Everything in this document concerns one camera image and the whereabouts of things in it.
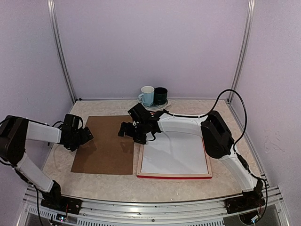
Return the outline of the brown backing board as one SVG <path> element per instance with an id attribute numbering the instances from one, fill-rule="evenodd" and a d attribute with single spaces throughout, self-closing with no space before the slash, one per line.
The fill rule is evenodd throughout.
<path id="1" fill-rule="evenodd" d="M 118 136 L 121 123 L 131 121 L 126 115 L 89 116 L 86 126 L 94 138 L 77 149 L 71 172 L 133 174 L 134 142 Z"/>

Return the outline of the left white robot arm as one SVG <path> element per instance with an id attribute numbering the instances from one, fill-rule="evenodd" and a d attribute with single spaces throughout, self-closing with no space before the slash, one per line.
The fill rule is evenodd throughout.
<path id="1" fill-rule="evenodd" d="M 62 209 L 66 199 L 56 189 L 55 181 L 46 176 L 26 153 L 26 143 L 39 141 L 59 144 L 73 152 L 93 139 L 92 132 L 83 126 L 81 117 L 66 114 L 59 126 L 50 126 L 28 118 L 8 115 L 0 122 L 0 157 L 43 193 L 55 209 Z"/>

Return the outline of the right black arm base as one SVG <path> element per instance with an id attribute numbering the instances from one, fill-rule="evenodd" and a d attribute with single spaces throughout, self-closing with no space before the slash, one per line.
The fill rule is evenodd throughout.
<path id="1" fill-rule="evenodd" d="M 258 180 L 252 191 L 242 192 L 241 196 L 228 198 L 225 200 L 225 207 L 228 214 L 242 212 L 266 204 L 263 193 L 263 181 Z"/>

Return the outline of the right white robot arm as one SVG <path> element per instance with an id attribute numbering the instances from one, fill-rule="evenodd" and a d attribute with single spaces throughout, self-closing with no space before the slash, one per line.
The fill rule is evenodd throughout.
<path id="1" fill-rule="evenodd" d="M 152 113 L 138 103 L 128 114 L 132 122 L 121 123 L 119 137 L 128 136 L 144 145 L 148 142 L 147 134 L 180 132 L 201 135 L 206 154 L 221 161 L 238 181 L 245 194 L 240 199 L 242 207 L 250 209 L 259 201 L 258 194 L 264 182 L 252 173 L 247 161 L 236 150 L 236 141 L 218 111 L 210 110 L 201 116 L 177 115 L 166 109 Z"/>

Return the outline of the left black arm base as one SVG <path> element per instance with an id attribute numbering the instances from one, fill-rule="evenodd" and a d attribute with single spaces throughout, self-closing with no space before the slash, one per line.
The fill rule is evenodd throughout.
<path id="1" fill-rule="evenodd" d="M 61 187 L 56 181 L 52 181 L 53 184 L 49 192 L 43 192 L 41 205 L 53 210 L 65 212 L 66 214 L 78 215 L 81 209 L 82 200 L 77 198 L 71 198 L 63 196 L 61 194 Z"/>

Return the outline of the white plate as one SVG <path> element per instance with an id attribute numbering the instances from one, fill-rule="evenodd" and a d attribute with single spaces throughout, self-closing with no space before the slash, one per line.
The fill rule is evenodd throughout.
<path id="1" fill-rule="evenodd" d="M 153 112 L 162 111 L 164 109 L 167 109 L 171 105 L 171 103 L 168 100 L 163 105 L 157 105 L 157 104 L 153 103 L 151 106 L 144 105 L 139 98 L 137 99 L 137 101 L 139 103 L 141 103 L 146 110 L 153 111 Z"/>

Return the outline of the light blue mug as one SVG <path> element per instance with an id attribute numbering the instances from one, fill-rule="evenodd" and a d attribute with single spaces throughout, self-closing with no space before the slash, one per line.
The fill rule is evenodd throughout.
<path id="1" fill-rule="evenodd" d="M 151 106 L 154 99 L 154 87 L 144 86 L 141 88 L 141 94 L 138 95 L 138 101 L 144 106 Z"/>

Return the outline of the dark green mug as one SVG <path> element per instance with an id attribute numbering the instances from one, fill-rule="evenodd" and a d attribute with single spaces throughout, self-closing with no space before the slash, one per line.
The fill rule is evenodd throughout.
<path id="1" fill-rule="evenodd" d="M 164 87 L 154 89 L 154 104 L 163 105 L 167 102 L 168 90 Z"/>

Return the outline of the left aluminium corner post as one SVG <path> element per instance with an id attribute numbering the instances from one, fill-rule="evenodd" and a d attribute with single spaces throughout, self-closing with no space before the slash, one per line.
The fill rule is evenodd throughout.
<path id="1" fill-rule="evenodd" d="M 59 59 L 59 63 L 62 69 L 63 78 L 67 87 L 67 91 L 69 93 L 71 102 L 74 104 L 77 101 L 76 94 L 73 88 L 73 84 L 68 72 L 67 63 L 65 60 L 64 52 L 63 52 L 63 46 L 60 38 L 60 32 L 59 32 L 59 26 L 56 16 L 56 10 L 55 10 L 55 1 L 54 0 L 48 0 L 47 1 L 48 6 L 48 13 L 50 18 L 50 23 L 52 27 L 52 32 L 54 36 L 54 42 L 57 50 L 57 55 Z"/>

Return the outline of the aluminium corner post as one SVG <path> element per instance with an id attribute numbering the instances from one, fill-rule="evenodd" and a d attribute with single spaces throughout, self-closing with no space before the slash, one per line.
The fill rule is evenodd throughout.
<path id="1" fill-rule="evenodd" d="M 234 79 L 233 79 L 233 82 L 231 85 L 231 89 L 233 89 L 235 91 L 237 91 L 237 88 L 238 88 L 239 79 L 241 77 L 243 64 L 244 64 L 245 56 L 247 53 L 250 33 L 251 33 L 251 29 L 252 29 L 255 3 L 256 3 L 255 0 L 248 1 L 248 8 L 247 8 L 247 15 L 246 15 L 245 28 L 244 28 L 243 38 L 242 38 L 242 44 L 241 44 L 240 52 L 238 55 L 238 63 L 237 63 L 236 69 L 235 69 Z"/>
<path id="2" fill-rule="evenodd" d="M 48 6 L 48 13 L 50 18 L 50 23 L 52 27 L 52 32 L 54 36 L 54 42 L 57 50 L 57 55 L 59 59 L 59 63 L 62 69 L 63 78 L 67 87 L 67 91 L 69 93 L 71 102 L 74 104 L 77 101 L 76 94 L 73 88 L 73 84 L 68 72 L 67 63 L 65 60 L 64 52 L 63 52 L 63 46 L 60 38 L 60 32 L 59 32 L 59 26 L 56 16 L 56 10 L 55 10 L 55 1 L 54 0 L 48 0 L 47 1 Z"/>

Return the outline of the right aluminium corner post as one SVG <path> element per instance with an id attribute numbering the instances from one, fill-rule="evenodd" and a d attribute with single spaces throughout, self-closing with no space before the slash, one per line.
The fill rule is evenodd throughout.
<path id="1" fill-rule="evenodd" d="M 245 56 L 247 53 L 250 33 L 251 33 L 251 29 L 252 29 L 255 3 L 256 3 L 255 0 L 248 1 L 248 8 L 247 8 L 247 15 L 246 15 L 245 28 L 244 28 L 243 38 L 242 38 L 242 44 L 241 44 L 240 52 L 238 55 L 238 63 L 237 63 L 236 69 L 235 69 L 234 79 L 233 79 L 233 82 L 231 85 L 231 89 L 233 89 L 235 91 L 237 91 L 237 88 L 238 88 L 239 79 L 241 77 L 243 64 L 244 64 Z"/>

